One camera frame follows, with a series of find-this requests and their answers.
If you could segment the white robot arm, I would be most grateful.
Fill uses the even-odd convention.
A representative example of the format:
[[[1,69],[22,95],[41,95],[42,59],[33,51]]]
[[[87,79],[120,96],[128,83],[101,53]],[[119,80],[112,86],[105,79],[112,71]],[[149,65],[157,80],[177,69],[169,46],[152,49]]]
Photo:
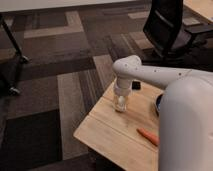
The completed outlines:
[[[136,55],[113,63],[114,94],[137,79],[163,90],[158,171],[213,171],[213,72],[144,65]]]

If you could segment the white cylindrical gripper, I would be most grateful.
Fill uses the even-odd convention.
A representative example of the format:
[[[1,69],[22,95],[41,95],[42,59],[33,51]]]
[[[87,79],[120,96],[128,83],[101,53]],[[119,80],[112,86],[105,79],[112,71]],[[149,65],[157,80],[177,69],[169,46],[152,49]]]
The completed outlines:
[[[113,97],[113,106],[116,111],[119,110],[118,106],[118,96],[123,96],[123,104],[122,104],[122,109],[123,112],[127,110],[127,105],[128,105],[128,95],[131,92],[131,80],[127,79],[117,79],[115,84],[114,84],[114,95]]]

